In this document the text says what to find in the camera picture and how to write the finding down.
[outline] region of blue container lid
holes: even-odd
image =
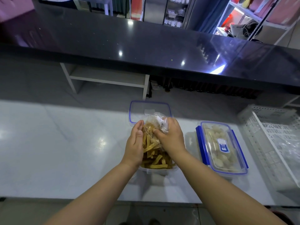
[[[246,159],[229,125],[202,121],[196,132],[204,164],[222,176],[232,177],[248,173]]]
[[[172,117],[170,106],[165,102],[149,102],[133,100],[129,107],[129,124],[135,125],[139,120],[146,121],[155,112]]]

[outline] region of cup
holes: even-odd
[[[176,26],[176,23],[177,23],[177,21],[176,21],[176,20],[172,20],[172,22],[171,22],[171,26],[172,26],[172,27],[175,27],[175,26]]]
[[[176,23],[176,27],[180,28],[181,26],[182,26],[182,22],[178,21],[178,22]]]

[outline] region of black countertop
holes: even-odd
[[[299,50],[34,4],[0,25],[0,52],[300,93]]]

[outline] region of wire basket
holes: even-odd
[[[282,148],[274,141],[300,139],[300,118],[294,109],[249,105],[238,114],[242,126],[274,189],[297,194],[300,199],[300,177],[283,158]]]

